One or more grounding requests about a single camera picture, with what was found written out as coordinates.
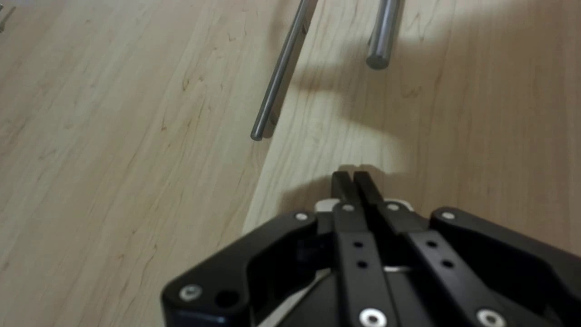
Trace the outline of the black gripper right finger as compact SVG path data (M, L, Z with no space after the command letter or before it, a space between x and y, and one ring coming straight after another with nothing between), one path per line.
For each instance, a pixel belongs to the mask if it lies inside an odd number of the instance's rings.
M388 273L388 291L400 327L544 327L538 315L493 293L444 237L399 202L384 202L368 173L353 182Z

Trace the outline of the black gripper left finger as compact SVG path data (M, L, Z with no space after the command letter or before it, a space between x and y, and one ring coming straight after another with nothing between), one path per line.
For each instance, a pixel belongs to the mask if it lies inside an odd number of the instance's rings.
M341 322L346 327L397 327L382 266L353 181L331 175L333 255Z

